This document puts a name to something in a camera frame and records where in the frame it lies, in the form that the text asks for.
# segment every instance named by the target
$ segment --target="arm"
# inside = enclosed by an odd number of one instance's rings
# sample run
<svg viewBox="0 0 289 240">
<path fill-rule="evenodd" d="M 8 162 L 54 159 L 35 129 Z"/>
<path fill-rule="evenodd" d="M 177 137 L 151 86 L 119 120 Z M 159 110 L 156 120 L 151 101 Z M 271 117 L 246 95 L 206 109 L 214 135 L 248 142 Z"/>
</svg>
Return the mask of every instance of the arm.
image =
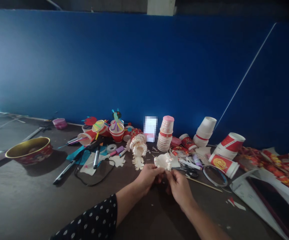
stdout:
<svg viewBox="0 0 289 240">
<path fill-rule="evenodd" d="M 216 226 L 195 202 L 189 182 L 176 170 L 166 171 L 174 199 L 180 205 L 202 240 L 229 240 L 229 236 Z"/>
<path fill-rule="evenodd" d="M 110 239 L 134 205 L 148 193 L 156 176 L 163 172 L 163 168 L 145 164 L 135 181 L 85 211 L 50 239 Z"/>
</svg>

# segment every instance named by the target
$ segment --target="gold tin bowl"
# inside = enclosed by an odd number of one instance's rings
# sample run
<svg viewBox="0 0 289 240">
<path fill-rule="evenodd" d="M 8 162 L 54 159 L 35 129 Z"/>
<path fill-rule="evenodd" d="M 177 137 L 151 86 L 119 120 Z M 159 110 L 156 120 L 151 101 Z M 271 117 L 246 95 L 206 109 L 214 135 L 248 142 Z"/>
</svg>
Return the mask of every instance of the gold tin bowl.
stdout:
<svg viewBox="0 0 289 240">
<path fill-rule="evenodd" d="M 22 165 L 33 165 L 49 157 L 53 152 L 50 139 L 33 138 L 19 143 L 5 153 L 6 158 L 14 159 Z"/>
</svg>

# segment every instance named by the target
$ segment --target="clear tape roll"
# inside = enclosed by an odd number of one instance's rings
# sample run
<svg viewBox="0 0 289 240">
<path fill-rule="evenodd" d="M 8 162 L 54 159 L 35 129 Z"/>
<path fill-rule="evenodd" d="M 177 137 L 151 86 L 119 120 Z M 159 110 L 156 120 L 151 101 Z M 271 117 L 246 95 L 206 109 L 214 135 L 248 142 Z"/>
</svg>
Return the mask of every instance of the clear tape roll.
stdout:
<svg viewBox="0 0 289 240">
<path fill-rule="evenodd" d="M 113 153 L 115 150 L 117 150 L 117 145 L 116 144 L 110 144 L 108 147 L 107 147 L 107 153 Z"/>
</svg>

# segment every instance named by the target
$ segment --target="blue backdrop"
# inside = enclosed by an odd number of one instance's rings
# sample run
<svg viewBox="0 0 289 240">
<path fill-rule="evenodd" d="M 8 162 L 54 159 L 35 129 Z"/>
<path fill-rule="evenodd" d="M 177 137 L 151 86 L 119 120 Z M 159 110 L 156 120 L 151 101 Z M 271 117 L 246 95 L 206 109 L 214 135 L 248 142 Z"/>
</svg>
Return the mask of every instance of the blue backdrop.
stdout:
<svg viewBox="0 0 289 240">
<path fill-rule="evenodd" d="M 221 117 L 273 23 L 0 10 L 0 111 L 81 123 L 119 108 L 139 127 L 171 115 L 174 135 L 192 136 L 205 116 Z M 247 146 L 287 143 L 289 25 L 276 26 L 210 142 L 230 131 Z"/>
<path fill-rule="evenodd" d="M 289 23 L 277 23 L 216 128 L 215 142 L 228 132 L 246 146 L 275 146 L 289 152 Z"/>
</svg>

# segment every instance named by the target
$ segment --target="scissors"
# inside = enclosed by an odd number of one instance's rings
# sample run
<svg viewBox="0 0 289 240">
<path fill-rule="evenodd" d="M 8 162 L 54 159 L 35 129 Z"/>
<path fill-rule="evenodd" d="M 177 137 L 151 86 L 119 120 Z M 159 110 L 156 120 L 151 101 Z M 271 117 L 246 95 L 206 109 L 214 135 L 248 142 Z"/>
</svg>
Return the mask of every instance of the scissors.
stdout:
<svg viewBox="0 0 289 240">
<path fill-rule="evenodd" d="M 185 167 L 176 167 L 176 168 L 172 168 L 178 171 L 184 171 L 186 172 L 186 174 L 188 174 L 191 178 L 195 178 L 197 179 L 199 174 L 197 172 L 197 170 L 193 169 L 193 168 L 185 168 Z"/>
</svg>

